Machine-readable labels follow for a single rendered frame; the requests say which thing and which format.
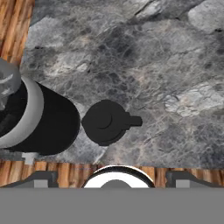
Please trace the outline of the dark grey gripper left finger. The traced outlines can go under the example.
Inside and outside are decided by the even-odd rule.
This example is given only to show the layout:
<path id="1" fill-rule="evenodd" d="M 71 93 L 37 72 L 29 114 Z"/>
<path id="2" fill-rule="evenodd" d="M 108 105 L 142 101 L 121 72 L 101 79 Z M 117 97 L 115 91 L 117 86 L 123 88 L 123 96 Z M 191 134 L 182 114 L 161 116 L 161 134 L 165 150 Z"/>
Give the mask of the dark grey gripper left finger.
<path id="1" fill-rule="evenodd" d="M 56 188 L 58 186 L 56 171 L 35 171 L 28 178 L 5 185 L 4 188 Z"/>

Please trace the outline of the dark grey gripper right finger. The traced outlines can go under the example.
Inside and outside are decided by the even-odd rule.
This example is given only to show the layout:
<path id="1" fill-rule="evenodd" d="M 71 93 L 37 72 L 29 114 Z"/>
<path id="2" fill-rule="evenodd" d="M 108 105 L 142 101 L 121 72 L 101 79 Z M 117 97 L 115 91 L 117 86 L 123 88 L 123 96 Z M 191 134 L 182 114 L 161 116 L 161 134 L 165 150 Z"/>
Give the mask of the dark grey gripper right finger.
<path id="1" fill-rule="evenodd" d="M 165 186 L 169 188 L 193 188 L 193 187 L 219 188 L 217 184 L 196 178 L 188 171 L 168 171 L 165 174 L 165 177 L 166 177 Z"/>

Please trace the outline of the black blender lid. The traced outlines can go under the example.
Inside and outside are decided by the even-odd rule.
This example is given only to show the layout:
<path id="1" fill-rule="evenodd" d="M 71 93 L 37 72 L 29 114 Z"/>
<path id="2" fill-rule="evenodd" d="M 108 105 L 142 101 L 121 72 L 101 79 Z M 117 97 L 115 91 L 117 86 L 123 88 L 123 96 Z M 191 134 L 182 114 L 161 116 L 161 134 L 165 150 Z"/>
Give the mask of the black blender lid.
<path id="1" fill-rule="evenodd" d="M 109 146 L 131 127 L 141 127 L 143 119 L 126 112 L 117 102 L 102 100 L 87 111 L 81 124 L 90 140 L 100 146 Z"/>

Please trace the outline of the wooden cabinet front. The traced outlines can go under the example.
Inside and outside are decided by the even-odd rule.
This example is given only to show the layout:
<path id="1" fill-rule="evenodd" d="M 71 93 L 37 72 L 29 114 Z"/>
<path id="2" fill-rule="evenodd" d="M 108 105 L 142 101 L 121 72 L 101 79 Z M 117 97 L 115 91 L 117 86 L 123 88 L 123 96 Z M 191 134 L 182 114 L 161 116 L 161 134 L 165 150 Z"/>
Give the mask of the wooden cabinet front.
<path id="1" fill-rule="evenodd" d="M 56 171 L 59 174 L 58 183 L 63 188 L 80 188 L 84 181 L 102 164 L 69 164 L 38 161 L 25 164 L 24 161 L 0 159 L 0 186 L 26 179 L 35 171 Z M 150 176 L 156 187 L 165 187 L 165 174 L 168 171 L 190 172 L 198 179 L 203 179 L 218 186 L 224 186 L 224 170 L 186 169 L 186 168 L 155 168 L 139 166 L 139 169 Z"/>

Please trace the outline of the white round object black rim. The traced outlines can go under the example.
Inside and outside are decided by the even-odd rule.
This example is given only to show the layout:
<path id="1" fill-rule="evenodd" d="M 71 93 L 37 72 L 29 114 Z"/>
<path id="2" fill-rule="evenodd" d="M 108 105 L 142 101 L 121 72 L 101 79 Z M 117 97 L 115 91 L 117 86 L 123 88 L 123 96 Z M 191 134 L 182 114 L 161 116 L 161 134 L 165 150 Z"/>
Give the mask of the white round object black rim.
<path id="1" fill-rule="evenodd" d="M 151 177 L 140 169 L 129 165 L 107 165 L 95 171 L 82 188 L 105 188 L 117 183 L 128 188 L 154 188 Z"/>

